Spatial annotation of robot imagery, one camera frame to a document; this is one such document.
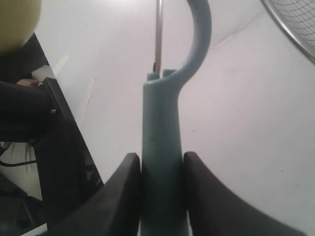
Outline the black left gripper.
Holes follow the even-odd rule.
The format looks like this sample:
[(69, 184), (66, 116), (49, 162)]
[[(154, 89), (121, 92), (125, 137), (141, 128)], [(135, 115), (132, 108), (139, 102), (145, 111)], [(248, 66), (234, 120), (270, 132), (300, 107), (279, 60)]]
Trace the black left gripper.
[(56, 79), (33, 88), (17, 84), (47, 65), (35, 35), (0, 58), (0, 139), (33, 147), (49, 227), (64, 220), (103, 185)]

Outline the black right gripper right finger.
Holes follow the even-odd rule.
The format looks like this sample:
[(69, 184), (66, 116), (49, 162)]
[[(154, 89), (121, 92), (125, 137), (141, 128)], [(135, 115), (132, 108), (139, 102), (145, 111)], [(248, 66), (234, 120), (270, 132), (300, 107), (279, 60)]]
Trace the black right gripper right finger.
[(207, 168), (195, 152), (184, 154), (189, 220), (195, 236), (302, 236), (243, 201)]

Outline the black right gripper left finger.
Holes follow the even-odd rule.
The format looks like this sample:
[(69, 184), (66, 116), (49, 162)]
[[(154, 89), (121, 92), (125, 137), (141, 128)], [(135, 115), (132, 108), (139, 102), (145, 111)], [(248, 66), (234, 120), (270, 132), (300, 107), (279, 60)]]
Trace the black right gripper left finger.
[(126, 155), (103, 187), (82, 207), (47, 231), (48, 236), (135, 236), (141, 215), (140, 159)]

